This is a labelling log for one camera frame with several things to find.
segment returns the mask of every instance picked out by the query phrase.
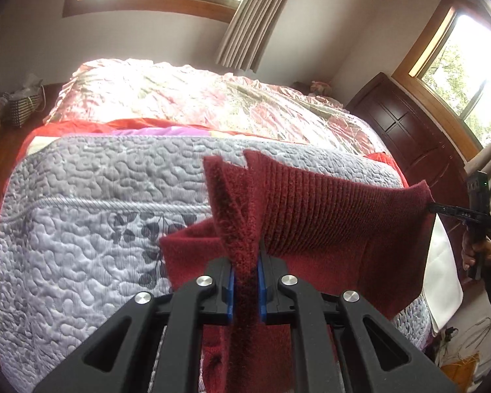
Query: woven basket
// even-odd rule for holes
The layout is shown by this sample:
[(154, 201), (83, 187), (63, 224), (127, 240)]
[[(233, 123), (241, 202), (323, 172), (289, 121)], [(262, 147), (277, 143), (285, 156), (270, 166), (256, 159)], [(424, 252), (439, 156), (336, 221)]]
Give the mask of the woven basket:
[(31, 114), (37, 111), (42, 100), (44, 101), (44, 106), (38, 112), (45, 109), (45, 90), (43, 86), (40, 87), (38, 94), (23, 97), (15, 101), (9, 101), (11, 123), (15, 127), (22, 127)]

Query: floral comforter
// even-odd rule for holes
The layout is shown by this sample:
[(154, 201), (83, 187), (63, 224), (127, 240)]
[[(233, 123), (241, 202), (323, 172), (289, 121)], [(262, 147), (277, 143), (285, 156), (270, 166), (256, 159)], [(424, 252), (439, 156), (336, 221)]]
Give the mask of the floral comforter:
[(46, 121), (127, 118), (166, 119), (357, 155), (386, 152), (371, 127), (338, 102), (246, 77), (145, 60), (84, 63)]

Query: metal bolt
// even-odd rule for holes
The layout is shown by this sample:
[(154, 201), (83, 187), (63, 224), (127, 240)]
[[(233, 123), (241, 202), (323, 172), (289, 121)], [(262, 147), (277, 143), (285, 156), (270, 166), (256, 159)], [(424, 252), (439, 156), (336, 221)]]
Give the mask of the metal bolt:
[(356, 291), (346, 291), (342, 296), (349, 303), (355, 303), (355, 301), (360, 300), (360, 295)]
[(207, 287), (212, 284), (212, 277), (208, 275), (202, 275), (197, 278), (196, 283), (201, 287)]
[(299, 281), (299, 278), (297, 278), (296, 276), (292, 275), (292, 274), (287, 274), (287, 275), (284, 275), (282, 277), (282, 283), (284, 285), (287, 285), (287, 286), (291, 286), (291, 285), (294, 285), (295, 283), (297, 283)]
[(142, 291), (135, 295), (135, 301), (138, 304), (145, 304), (151, 301), (151, 295), (148, 292)]

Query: dark wood headboard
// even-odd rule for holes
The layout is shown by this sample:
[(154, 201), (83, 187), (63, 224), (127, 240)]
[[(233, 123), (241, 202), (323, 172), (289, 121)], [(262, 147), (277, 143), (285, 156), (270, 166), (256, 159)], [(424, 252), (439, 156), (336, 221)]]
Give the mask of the dark wood headboard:
[[(365, 120), (382, 138), (410, 185), (425, 179), (433, 199), (446, 205), (469, 206), (464, 161), (436, 124), (384, 73), (369, 81), (346, 109)], [(462, 235), (456, 219), (440, 217), (451, 241), (460, 282)]]

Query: wooden window frame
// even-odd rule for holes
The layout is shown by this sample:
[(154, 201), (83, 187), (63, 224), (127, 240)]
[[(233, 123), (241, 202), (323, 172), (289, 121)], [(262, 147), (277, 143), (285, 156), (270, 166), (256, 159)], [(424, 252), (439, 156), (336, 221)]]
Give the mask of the wooden window frame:
[(65, 0), (62, 16), (114, 10), (174, 12), (229, 23), (240, 3), (236, 0)]
[(418, 37), (409, 53), (392, 77), (409, 91), (441, 125), (457, 146), (465, 160), (469, 161), (482, 150), (482, 145), (469, 127), (429, 86), (416, 75), (429, 63), (448, 36), (457, 13), (465, 13), (491, 30), (491, 18), (485, 9), (468, 0), (441, 0), (433, 16)]

